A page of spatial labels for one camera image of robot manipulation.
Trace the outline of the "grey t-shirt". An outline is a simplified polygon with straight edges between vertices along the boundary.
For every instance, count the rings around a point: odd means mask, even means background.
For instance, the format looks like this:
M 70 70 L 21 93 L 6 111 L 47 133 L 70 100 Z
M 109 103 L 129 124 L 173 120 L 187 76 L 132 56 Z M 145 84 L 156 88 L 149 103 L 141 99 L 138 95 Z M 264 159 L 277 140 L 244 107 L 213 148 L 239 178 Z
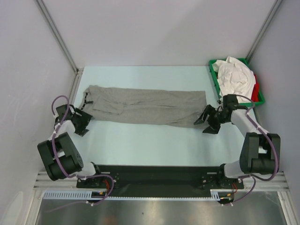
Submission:
M 195 125 L 207 105 L 205 91 L 168 91 L 89 86 L 81 110 L 100 121 L 168 125 L 204 129 Z

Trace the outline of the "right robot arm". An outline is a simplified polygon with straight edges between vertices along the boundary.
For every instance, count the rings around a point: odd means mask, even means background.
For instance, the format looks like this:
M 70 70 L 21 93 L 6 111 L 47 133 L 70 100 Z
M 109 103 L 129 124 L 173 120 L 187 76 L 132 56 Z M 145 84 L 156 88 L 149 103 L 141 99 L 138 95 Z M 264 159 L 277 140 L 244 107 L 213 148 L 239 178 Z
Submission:
M 253 177 L 271 181 L 278 173 L 280 136 L 262 128 L 250 117 L 249 111 L 244 105 L 230 104 L 222 110 L 207 105 L 194 122 L 194 125 L 207 122 L 209 126 L 203 130 L 206 134 L 218 134 L 222 124 L 232 123 L 244 137 L 239 160 L 219 167 L 216 182 L 221 188 L 229 187 L 233 179 Z

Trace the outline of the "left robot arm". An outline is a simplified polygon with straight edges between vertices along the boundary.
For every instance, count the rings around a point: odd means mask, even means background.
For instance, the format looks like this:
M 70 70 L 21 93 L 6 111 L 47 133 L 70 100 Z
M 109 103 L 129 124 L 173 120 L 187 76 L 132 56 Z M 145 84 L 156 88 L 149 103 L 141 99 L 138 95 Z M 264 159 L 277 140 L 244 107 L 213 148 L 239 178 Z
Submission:
M 67 105 L 56 108 L 54 133 L 37 145 L 45 170 L 53 181 L 79 176 L 97 188 L 104 178 L 95 163 L 82 158 L 72 141 L 72 135 L 83 137 L 89 132 L 87 126 L 93 117 L 82 110 Z

